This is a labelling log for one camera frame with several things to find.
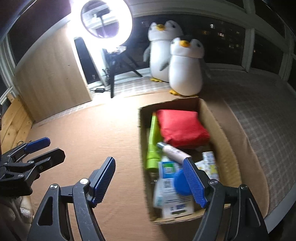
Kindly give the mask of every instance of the penguin feet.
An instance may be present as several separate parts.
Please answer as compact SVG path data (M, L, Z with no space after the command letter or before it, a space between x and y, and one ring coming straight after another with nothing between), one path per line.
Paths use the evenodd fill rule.
M162 80L155 79L155 78L150 78L150 81L155 81L155 82L163 82Z
M190 96L181 95L178 92L174 91L173 89L171 89L169 92L172 95L178 95L178 96L184 96L184 97L198 97L198 95L190 95Z
M170 92L170 94L172 94L172 95L179 95L179 96L182 96L182 95L180 95L178 92L174 91L173 89L171 89L169 92Z

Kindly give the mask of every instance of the green bottle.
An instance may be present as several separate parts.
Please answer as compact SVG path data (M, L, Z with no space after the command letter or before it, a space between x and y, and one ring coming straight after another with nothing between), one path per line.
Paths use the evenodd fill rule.
M160 127L157 120L156 113L152 114L151 127L148 139L147 163L146 169L150 172L158 171L158 162L161 160L159 148L156 146L157 142L163 141L160 134Z

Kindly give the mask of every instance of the white tube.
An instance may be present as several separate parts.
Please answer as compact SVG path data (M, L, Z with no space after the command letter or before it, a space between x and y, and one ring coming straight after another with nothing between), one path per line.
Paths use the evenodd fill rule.
M183 160L187 157L191 157L187 153L171 146L165 144L164 142L158 142L157 146L163 151L163 153L170 159L178 162L179 164L183 165Z

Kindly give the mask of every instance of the cardboard box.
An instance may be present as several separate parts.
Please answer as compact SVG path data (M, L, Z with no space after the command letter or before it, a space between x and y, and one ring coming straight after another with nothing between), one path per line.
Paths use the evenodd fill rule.
M219 126L217 120L215 119L211 111L208 109L204 100L199 98L175 99L168 102L148 105L140 109L140 147L142 155L142 167L145 183L146 201L151 222L165 224L202 218L204 214L204 209L196 208L195 213L187 216L162 219L160 217L159 210L155 209L152 205L153 187L150 183L149 173L145 169L147 158L147 141L151 125L152 113L156 110L161 109L188 110L196 111L199 113L199 121L210 133L210 146L211 150L214 152L220 182L223 185L238 187L242 183L237 159L226 135L224 134L222 128Z

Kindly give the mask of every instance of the penguin plush toy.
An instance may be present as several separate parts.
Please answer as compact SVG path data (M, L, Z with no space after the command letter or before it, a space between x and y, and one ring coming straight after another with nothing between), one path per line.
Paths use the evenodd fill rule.
M168 68L160 71L160 64L170 58L170 44L176 37L182 36L181 27L169 20L163 24L152 23L148 31L149 47L143 54L144 62L150 56L150 73L152 81L168 82Z
M203 60L205 49L202 43L190 36L175 38L171 42L170 53L170 60L160 66L161 71L169 71L170 93L183 96L198 94L202 88L203 74L211 78Z

